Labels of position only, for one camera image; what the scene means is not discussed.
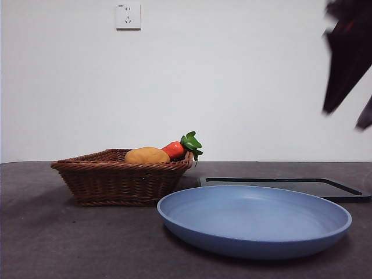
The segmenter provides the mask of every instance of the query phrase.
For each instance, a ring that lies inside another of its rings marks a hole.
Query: fake vegetable
[[[124,160],[127,163],[166,163],[170,158],[161,149],[148,146],[128,151]]]
[[[173,141],[162,149],[147,146],[128,151],[124,161],[127,163],[167,163],[171,160],[182,158],[186,151],[191,151],[194,160],[198,161],[198,156],[203,154],[198,148],[202,145],[195,138],[192,131],[183,135],[180,141]]]
[[[189,132],[186,136],[182,136],[181,141],[173,141],[167,146],[163,147],[164,150],[170,157],[170,159],[178,159],[185,154],[185,150],[189,150],[194,155],[194,160],[198,161],[198,156],[203,154],[198,148],[202,145],[195,138],[195,131]]]

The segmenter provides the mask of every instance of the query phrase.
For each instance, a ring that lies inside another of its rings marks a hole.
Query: wall socket
[[[139,3],[120,3],[116,6],[117,30],[141,29],[141,5]]]

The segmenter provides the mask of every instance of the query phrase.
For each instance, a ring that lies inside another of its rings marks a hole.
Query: table surface
[[[322,177],[372,192],[372,162],[199,162],[199,177]],[[1,165],[1,278],[369,278],[372,203],[341,203],[353,223],[316,255],[234,259],[182,242],[152,207],[81,207],[49,162]]]

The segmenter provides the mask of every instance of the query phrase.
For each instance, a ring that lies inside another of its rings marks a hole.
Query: brown basket
[[[177,162],[126,163],[129,150],[107,149],[59,160],[51,167],[62,176],[79,205],[154,206],[173,191],[193,163],[191,152]]]

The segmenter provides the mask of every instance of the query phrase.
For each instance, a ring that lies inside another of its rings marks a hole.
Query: carrot
[[[162,148],[168,154],[170,159],[177,159],[185,154],[185,148],[179,141],[173,141]]]
[[[186,136],[182,136],[181,141],[173,141],[167,146],[163,147],[162,150],[165,151],[169,158],[172,160],[178,159],[185,154],[185,150],[189,150],[194,155],[194,160],[198,160],[198,156],[203,154],[198,148],[201,148],[202,145],[195,138],[195,132],[189,132]]]

